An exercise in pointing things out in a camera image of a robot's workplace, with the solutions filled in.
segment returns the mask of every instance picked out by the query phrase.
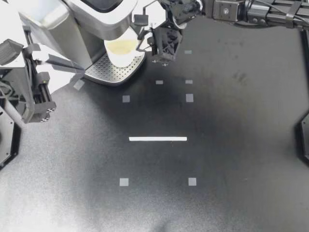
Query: black fabric surface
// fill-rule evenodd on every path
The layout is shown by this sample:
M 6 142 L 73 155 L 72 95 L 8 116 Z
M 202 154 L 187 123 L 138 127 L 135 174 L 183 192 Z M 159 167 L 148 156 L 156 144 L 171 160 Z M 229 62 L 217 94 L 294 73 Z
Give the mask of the black fabric surface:
M 295 132 L 309 95 L 297 30 L 201 18 L 168 67 L 145 63 L 118 88 L 73 84 L 53 95 L 48 123 L 23 128 L 20 154 L 0 172 L 0 231 L 309 231 L 309 167 Z

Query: drip tray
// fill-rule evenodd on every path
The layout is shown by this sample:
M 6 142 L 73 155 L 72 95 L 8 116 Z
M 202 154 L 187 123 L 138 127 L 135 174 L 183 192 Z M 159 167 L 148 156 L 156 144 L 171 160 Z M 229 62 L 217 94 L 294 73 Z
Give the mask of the drip tray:
M 145 54 L 135 57 L 131 65 L 126 68 L 114 66 L 107 54 L 86 70 L 85 78 L 103 85 L 118 86 L 126 82 L 145 60 Z

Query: cup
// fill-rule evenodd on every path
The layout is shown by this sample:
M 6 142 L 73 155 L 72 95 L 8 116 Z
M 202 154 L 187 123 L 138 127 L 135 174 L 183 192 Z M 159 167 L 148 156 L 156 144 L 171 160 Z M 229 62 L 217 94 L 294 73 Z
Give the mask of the cup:
M 131 27 L 118 39 L 105 40 L 104 45 L 111 63 L 118 68 L 129 66 L 133 62 L 134 57 L 142 55 L 141 52 L 136 51 L 138 46 L 137 34 Z

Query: coffee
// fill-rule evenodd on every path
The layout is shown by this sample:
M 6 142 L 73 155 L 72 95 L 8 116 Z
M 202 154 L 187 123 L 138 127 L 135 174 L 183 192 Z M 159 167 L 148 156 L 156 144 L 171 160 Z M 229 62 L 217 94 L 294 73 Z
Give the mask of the coffee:
M 129 54 L 137 46 L 136 40 L 119 40 L 106 43 L 107 48 L 116 55 Z

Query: coffee machine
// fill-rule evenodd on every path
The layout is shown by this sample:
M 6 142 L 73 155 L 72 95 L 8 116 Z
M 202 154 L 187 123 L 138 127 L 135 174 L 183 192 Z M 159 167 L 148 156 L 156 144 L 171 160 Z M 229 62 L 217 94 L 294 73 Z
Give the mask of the coffee machine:
M 85 78 L 104 85 L 127 81 L 145 60 L 145 53 L 124 68 L 114 66 L 104 41 L 119 38 L 131 24 L 138 0 L 7 0 L 30 26 L 38 42 L 85 69 Z

